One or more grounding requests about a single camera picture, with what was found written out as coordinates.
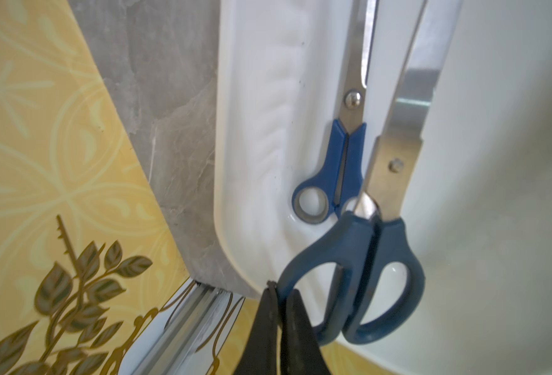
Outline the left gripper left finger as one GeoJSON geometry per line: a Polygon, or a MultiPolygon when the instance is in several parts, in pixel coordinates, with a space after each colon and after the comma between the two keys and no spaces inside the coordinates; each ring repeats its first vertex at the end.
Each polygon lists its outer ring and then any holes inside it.
{"type": "Polygon", "coordinates": [[[243,354],[234,374],[277,373],[277,341],[280,323],[276,283],[268,281],[243,354]]]}

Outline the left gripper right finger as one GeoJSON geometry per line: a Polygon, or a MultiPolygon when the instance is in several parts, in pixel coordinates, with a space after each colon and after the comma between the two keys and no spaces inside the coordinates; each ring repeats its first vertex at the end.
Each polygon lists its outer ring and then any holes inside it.
{"type": "Polygon", "coordinates": [[[296,289],[285,301],[280,348],[281,374],[330,374],[311,326],[304,301],[296,289]]]}

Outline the dark blue handled scissors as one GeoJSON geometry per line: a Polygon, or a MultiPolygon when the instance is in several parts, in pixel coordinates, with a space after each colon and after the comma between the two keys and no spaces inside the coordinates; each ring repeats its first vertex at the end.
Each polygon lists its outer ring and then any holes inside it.
{"type": "Polygon", "coordinates": [[[380,340],[407,321],[424,294],[424,270],[410,249],[401,209],[460,9],[459,1],[423,3],[382,133],[368,168],[361,167],[359,195],[279,278],[284,302],[304,275],[335,264],[324,320],[314,328],[321,345],[338,336],[356,345],[380,340]]]}

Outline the light blue handled scissors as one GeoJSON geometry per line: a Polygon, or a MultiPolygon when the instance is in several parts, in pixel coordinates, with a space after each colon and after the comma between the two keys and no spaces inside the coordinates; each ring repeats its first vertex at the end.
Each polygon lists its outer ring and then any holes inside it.
{"type": "Polygon", "coordinates": [[[359,195],[367,128],[364,108],[378,12],[378,1],[353,2],[339,81],[339,110],[324,163],[292,195],[293,212],[305,223],[319,224],[332,214],[340,216],[359,195]]]}

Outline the white plastic storage box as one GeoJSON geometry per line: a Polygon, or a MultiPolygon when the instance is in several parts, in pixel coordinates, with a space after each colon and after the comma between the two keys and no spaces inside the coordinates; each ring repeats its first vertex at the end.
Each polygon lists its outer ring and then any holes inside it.
{"type": "MultiPolygon", "coordinates": [[[[221,4],[214,220],[255,290],[334,223],[293,213],[337,114],[349,1],[221,4]]],[[[466,1],[404,199],[424,297],[354,351],[406,374],[552,374],[552,1],[466,1]]]]}

